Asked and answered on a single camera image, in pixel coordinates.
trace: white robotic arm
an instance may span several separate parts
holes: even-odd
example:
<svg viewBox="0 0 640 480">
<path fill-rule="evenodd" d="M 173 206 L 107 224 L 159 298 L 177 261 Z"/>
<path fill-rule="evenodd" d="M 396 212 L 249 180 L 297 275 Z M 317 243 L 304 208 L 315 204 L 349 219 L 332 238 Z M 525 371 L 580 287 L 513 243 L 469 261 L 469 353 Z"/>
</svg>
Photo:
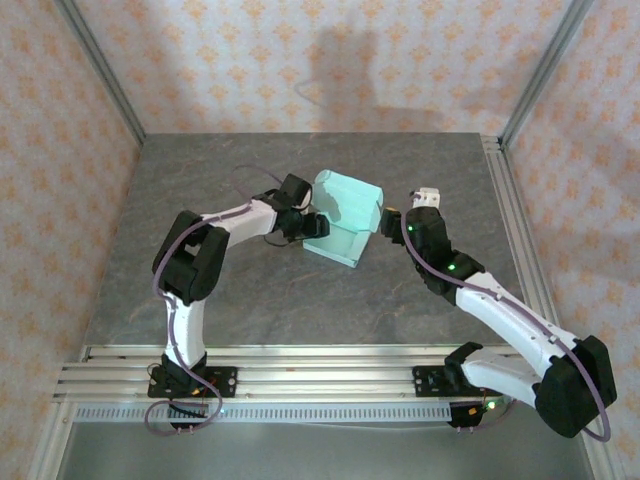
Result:
<svg viewBox="0 0 640 480">
<path fill-rule="evenodd" d="M 438 190 L 422 188 L 412 195 L 413 208 L 404 217 L 385 210 L 382 233 L 406 245 L 429 290 L 481 320 L 521 355 L 503 357 L 469 342 L 445 360 L 447 386 L 503 393 L 535 408 L 557 433 L 575 436 L 617 397 L 606 346 L 593 336 L 580 340 L 546 321 L 481 264 L 453 250 L 438 210 Z"/>
<path fill-rule="evenodd" d="M 168 318 L 167 346 L 152 376 L 155 394 L 177 398 L 200 388 L 185 369 L 201 376 L 206 368 L 205 301 L 230 247 L 274 231 L 289 241 L 329 234 L 324 215 L 309 212 L 311 195 L 309 183 L 288 175 L 279 189 L 257 195 L 247 205 L 215 214 L 178 215 L 153 263 L 154 273 L 165 264 L 158 288 L 167 300 Z"/>
<path fill-rule="evenodd" d="M 243 210 L 243 207 L 202 215 L 203 220 L 211 220 L 216 227 L 229 233 L 227 249 L 249 238 L 267 235 L 274 231 L 278 214 L 270 205 L 260 200 L 252 200 L 249 211 L 232 216 L 237 210 Z M 167 295 L 174 299 L 176 305 L 173 331 L 180 356 L 189 368 L 193 368 L 205 354 L 202 332 L 206 298 L 185 305 L 184 301 L 175 294 L 168 292 Z M 171 318 L 172 303 L 167 302 L 167 319 Z M 169 360 L 178 364 L 171 338 L 167 340 L 164 353 Z"/>
</svg>

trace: orange floral pattern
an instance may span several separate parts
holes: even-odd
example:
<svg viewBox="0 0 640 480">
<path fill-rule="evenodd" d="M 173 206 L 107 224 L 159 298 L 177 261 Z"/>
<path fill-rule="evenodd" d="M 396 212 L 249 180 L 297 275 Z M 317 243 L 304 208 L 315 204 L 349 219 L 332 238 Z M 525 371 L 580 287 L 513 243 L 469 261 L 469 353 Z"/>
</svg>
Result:
<svg viewBox="0 0 640 480">
<path fill-rule="evenodd" d="M 513 148 L 563 324 L 607 343 L 613 441 L 640 473 L 640 7 L 596 2 Z"/>
<path fill-rule="evenodd" d="M 150 133 L 497 135 L 570 2 L 78 3 Z"/>
<path fill-rule="evenodd" d="M 22 479 L 138 149 L 54 2 L 3 0 L 0 25 L 0 478 Z"/>
</svg>

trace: metal corner post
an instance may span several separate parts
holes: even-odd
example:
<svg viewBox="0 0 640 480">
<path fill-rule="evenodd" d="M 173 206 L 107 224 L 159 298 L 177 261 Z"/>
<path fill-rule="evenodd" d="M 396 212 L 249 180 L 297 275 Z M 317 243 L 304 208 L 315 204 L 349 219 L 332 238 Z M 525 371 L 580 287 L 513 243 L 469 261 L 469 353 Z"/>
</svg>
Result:
<svg viewBox="0 0 640 480">
<path fill-rule="evenodd" d="M 78 9 L 74 0 L 54 0 L 60 13 L 66 19 L 69 27 L 75 34 L 76 38 L 80 42 L 83 50 L 85 51 L 87 58 L 93 65 L 96 73 L 102 80 L 107 92 L 113 99 L 116 107 L 120 111 L 123 120 L 127 124 L 127 127 L 131 131 L 133 138 L 136 140 L 139 146 L 142 146 L 146 133 L 138 116 L 136 115 L 129 99 L 124 93 L 120 82 L 118 81 L 115 73 L 111 70 L 107 59 L 105 58 L 98 42 L 96 41 L 89 25 L 85 21 L 82 13 Z"/>
<path fill-rule="evenodd" d="M 500 136 L 501 146 L 509 147 L 512 144 L 592 4 L 593 0 L 573 0 L 569 5 L 558 30 L 542 55 L 540 63 L 538 63 Z"/>
</svg>

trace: black bracket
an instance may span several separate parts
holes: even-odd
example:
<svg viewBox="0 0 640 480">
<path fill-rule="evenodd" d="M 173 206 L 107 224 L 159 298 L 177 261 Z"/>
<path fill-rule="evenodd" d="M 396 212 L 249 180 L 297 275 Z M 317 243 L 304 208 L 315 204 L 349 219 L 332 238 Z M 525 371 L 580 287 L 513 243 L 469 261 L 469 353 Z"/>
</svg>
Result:
<svg viewBox="0 0 640 480">
<path fill-rule="evenodd" d="M 206 365 L 206 355 L 194 365 L 192 371 L 218 389 L 223 398 L 233 398 L 238 387 L 237 367 Z M 147 395 L 149 398 L 209 398 L 215 394 L 194 380 L 179 365 L 162 355 L 162 364 L 149 371 L 151 377 Z"/>
<path fill-rule="evenodd" d="M 449 381 L 445 373 L 446 367 L 443 365 L 420 365 L 413 367 L 413 385 L 416 397 L 499 397 L 502 394 L 481 389 L 462 383 L 454 384 Z"/>
</svg>

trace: wire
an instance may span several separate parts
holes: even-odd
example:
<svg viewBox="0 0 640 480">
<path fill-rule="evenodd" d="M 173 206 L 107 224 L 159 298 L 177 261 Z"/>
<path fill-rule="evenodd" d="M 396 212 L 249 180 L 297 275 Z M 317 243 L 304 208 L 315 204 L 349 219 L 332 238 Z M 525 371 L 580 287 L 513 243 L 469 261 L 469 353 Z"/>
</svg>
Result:
<svg viewBox="0 0 640 480">
<path fill-rule="evenodd" d="M 422 266 L 427 272 L 429 272 L 430 274 L 438 278 L 441 278 L 442 280 L 445 280 L 449 283 L 457 285 L 458 287 L 468 288 L 469 290 L 482 293 L 484 295 L 488 295 L 494 300 L 496 300 L 497 302 L 503 302 L 505 305 L 508 305 L 513 310 L 516 310 L 517 312 L 522 314 L 544 335 L 549 337 L 549 341 L 551 343 L 558 345 L 558 347 L 569 357 L 569 359 L 574 363 L 574 365 L 580 372 L 580 375 L 582 376 L 585 383 L 587 384 L 587 387 L 589 388 L 589 392 L 591 392 L 591 395 L 593 396 L 596 406 L 598 407 L 598 413 L 602 418 L 602 429 L 603 429 L 602 435 L 592 432 L 586 427 L 584 429 L 584 432 L 594 440 L 597 440 L 599 442 L 608 442 L 611 439 L 611 424 L 609 423 L 609 416 L 607 415 L 604 402 L 602 401 L 600 392 L 598 392 L 598 389 L 593 383 L 593 379 L 589 375 L 589 372 L 587 372 L 587 369 L 584 367 L 584 365 L 582 364 L 580 359 L 575 355 L 575 353 L 573 353 L 571 349 L 559 338 L 557 337 L 554 338 L 553 332 L 551 332 L 551 330 L 549 330 L 542 322 L 540 322 L 534 315 L 532 315 L 529 311 L 527 311 L 527 309 L 524 308 L 523 306 L 519 305 L 518 303 L 512 301 L 507 297 L 500 296 L 497 292 L 494 292 L 493 290 L 490 290 L 488 288 L 478 287 L 471 283 L 467 283 L 462 280 L 458 280 L 457 278 L 453 278 L 453 277 L 450 277 L 449 275 L 441 273 L 437 271 L 435 268 L 433 268 L 431 265 L 429 265 L 427 262 L 425 262 L 420 256 L 420 254 L 416 251 L 415 247 L 413 246 L 413 243 L 411 243 L 411 238 L 409 237 L 409 231 L 407 230 L 406 212 L 403 213 L 400 217 L 400 229 L 402 230 L 402 237 L 407 246 L 407 249 L 409 250 L 409 253 L 414 258 L 414 260 L 417 261 L 420 264 L 420 266 Z"/>
</svg>

